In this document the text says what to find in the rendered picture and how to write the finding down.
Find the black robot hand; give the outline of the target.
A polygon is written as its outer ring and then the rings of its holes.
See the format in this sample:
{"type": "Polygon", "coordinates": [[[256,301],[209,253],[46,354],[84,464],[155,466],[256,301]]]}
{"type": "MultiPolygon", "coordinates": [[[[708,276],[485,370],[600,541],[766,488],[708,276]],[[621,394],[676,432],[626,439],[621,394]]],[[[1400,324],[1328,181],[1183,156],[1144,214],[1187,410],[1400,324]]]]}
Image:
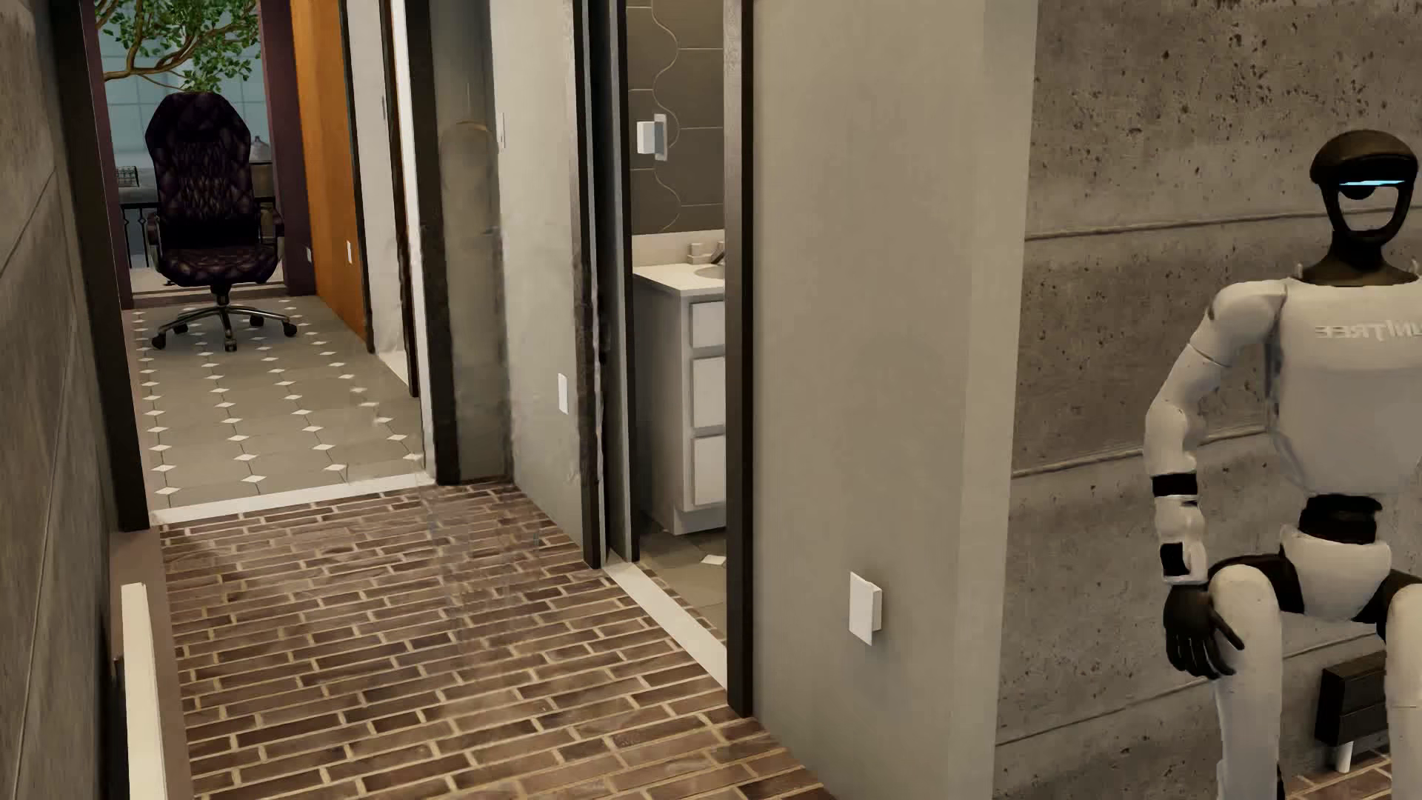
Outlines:
{"type": "Polygon", "coordinates": [[[1214,608],[1210,584],[1170,585],[1162,624],[1166,655],[1176,671],[1207,681],[1234,675],[1234,666],[1220,649],[1219,637],[1234,649],[1244,649],[1244,644],[1214,608]]]}

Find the white right robot leg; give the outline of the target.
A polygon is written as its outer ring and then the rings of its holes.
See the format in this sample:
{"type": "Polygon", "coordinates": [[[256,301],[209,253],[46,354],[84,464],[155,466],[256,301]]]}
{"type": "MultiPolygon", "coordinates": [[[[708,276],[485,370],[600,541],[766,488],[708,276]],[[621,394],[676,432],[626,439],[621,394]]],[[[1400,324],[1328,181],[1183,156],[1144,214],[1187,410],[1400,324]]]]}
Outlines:
{"type": "Polygon", "coordinates": [[[1283,800],[1283,612],[1304,608],[1298,573],[1281,553],[1227,558],[1207,598],[1221,740],[1214,800],[1283,800]]]}

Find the white robot leg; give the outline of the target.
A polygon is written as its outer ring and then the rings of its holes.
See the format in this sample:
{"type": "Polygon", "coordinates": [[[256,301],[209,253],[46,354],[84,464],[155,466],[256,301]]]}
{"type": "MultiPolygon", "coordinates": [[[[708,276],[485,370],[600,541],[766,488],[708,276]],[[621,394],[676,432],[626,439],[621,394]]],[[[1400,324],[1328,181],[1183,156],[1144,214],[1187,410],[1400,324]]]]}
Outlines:
{"type": "Polygon", "coordinates": [[[1283,800],[1283,612],[1304,608],[1298,573],[1281,553],[1227,558],[1207,598],[1221,740],[1214,800],[1283,800]]]}
{"type": "Polygon", "coordinates": [[[1391,595],[1378,632],[1385,642],[1392,799],[1422,800],[1422,584],[1391,595]]]}

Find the white and black robot pelvis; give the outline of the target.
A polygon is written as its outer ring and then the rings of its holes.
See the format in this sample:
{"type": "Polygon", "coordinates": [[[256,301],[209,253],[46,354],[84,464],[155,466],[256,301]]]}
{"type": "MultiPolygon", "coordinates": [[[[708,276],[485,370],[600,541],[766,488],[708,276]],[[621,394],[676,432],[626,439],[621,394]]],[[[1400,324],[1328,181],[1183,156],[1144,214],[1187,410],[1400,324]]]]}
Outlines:
{"type": "Polygon", "coordinates": [[[1320,494],[1305,500],[1297,524],[1281,530],[1284,558],[1278,605],[1328,622],[1382,625],[1392,551],[1378,539],[1379,500],[1320,494]]]}

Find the black low cabinet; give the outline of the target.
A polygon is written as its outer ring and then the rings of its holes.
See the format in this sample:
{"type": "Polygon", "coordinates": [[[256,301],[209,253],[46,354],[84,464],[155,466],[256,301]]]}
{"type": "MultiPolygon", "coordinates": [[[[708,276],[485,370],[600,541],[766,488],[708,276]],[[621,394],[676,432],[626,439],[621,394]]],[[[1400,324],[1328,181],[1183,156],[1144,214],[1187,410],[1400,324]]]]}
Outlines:
{"type": "Polygon", "coordinates": [[[1314,737],[1331,747],[1335,772],[1351,770],[1357,740],[1386,732],[1384,683],[1384,649],[1322,671],[1314,737]]]}

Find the white left robot leg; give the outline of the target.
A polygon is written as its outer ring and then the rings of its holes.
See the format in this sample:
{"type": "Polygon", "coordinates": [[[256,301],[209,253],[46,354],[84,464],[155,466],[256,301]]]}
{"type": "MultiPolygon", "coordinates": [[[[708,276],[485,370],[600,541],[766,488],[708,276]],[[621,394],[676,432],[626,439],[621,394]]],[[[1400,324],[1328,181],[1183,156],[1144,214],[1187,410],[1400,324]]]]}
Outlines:
{"type": "Polygon", "coordinates": [[[1378,632],[1385,642],[1392,799],[1422,800],[1422,584],[1391,595],[1378,632]]]}

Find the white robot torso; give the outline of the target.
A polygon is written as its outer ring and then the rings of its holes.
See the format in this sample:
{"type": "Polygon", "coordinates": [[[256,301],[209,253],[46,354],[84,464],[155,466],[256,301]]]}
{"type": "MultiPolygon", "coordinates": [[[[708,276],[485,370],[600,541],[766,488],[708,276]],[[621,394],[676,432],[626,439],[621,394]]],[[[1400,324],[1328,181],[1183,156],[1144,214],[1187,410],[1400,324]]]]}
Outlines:
{"type": "Polygon", "coordinates": [[[1267,428],[1311,496],[1384,499],[1422,463],[1422,281],[1284,279],[1267,342],[1267,428]]]}

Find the white bathroom vanity cabinet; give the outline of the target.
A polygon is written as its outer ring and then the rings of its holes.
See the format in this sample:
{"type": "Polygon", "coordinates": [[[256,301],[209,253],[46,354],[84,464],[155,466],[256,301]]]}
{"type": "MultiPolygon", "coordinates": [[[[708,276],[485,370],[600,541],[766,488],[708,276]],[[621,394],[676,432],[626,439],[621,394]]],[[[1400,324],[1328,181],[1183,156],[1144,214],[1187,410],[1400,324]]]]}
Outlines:
{"type": "Polygon", "coordinates": [[[671,536],[727,521],[724,264],[631,271],[634,497],[671,536]]]}

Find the orange wooden door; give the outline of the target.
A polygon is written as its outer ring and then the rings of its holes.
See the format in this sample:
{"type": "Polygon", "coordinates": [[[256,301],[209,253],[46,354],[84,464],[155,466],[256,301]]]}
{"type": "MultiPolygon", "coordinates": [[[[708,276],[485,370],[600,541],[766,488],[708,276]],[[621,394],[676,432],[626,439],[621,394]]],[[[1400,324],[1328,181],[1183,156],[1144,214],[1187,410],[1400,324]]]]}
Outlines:
{"type": "Polygon", "coordinates": [[[338,0],[290,0],[316,291],[368,335],[338,0]]]}

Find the white low ledge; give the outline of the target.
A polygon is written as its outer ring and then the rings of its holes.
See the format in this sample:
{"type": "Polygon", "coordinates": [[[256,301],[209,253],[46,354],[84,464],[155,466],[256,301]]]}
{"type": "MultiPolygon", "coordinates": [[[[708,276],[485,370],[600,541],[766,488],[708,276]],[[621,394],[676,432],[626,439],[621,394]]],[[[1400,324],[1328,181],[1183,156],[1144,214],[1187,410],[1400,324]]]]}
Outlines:
{"type": "Polygon", "coordinates": [[[169,800],[161,696],[148,590],[119,590],[121,672],[128,800],[169,800]]]}

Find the dark quilted office chair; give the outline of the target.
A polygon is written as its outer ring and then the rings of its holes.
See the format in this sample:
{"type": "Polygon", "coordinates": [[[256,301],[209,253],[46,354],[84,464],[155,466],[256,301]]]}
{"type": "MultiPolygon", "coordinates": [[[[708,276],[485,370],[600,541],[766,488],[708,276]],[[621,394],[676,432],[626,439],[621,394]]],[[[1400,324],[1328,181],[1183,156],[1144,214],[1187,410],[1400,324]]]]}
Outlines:
{"type": "Polygon", "coordinates": [[[178,287],[206,287],[215,298],[161,325],[151,345],[164,350],[169,333],[183,335],[191,321],[209,315],[220,318],[226,352],[237,348],[235,315],[246,315],[255,327],[272,318],[284,335],[297,335],[289,315],[230,300],[233,286],[263,284],[277,267],[277,246],[262,234],[252,135],[240,114],[215,92],[168,94],[148,122],[145,142],[156,182],[156,209],[146,222],[155,270],[178,287]]]}

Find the dark desk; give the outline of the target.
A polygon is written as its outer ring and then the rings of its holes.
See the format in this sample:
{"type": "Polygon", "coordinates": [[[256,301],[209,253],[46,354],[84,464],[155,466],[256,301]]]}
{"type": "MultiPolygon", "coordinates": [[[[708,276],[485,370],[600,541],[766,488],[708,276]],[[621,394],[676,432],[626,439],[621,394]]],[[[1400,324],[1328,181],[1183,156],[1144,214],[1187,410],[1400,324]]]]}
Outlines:
{"type": "MultiPolygon", "coordinates": [[[[154,269],[156,246],[149,244],[146,225],[158,207],[155,176],[151,168],[119,168],[119,207],[122,232],[125,234],[131,269],[154,269]]],[[[283,244],[276,233],[274,165],[272,161],[252,163],[253,190],[260,212],[260,232],[264,244],[274,244],[277,253],[283,244]]]]}

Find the green leafy tree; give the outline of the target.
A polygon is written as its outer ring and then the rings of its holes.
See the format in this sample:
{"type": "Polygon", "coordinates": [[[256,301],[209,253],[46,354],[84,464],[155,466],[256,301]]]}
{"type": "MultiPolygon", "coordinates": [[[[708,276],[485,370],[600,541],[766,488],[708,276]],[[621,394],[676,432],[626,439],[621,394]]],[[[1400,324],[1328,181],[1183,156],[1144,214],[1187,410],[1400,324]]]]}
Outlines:
{"type": "Polygon", "coordinates": [[[105,81],[145,80],[192,92],[245,81],[260,57],[260,0],[94,0],[97,31],[124,48],[105,81]]]}

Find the white wall outlet plate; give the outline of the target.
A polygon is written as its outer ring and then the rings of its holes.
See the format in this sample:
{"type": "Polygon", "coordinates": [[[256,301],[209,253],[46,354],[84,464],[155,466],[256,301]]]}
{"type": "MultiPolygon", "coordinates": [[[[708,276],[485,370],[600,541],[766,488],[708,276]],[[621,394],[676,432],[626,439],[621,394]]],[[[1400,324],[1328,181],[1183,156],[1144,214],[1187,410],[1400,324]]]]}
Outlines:
{"type": "Polygon", "coordinates": [[[875,637],[883,625],[883,590],[860,575],[849,573],[848,629],[866,647],[875,644],[875,637]]]}

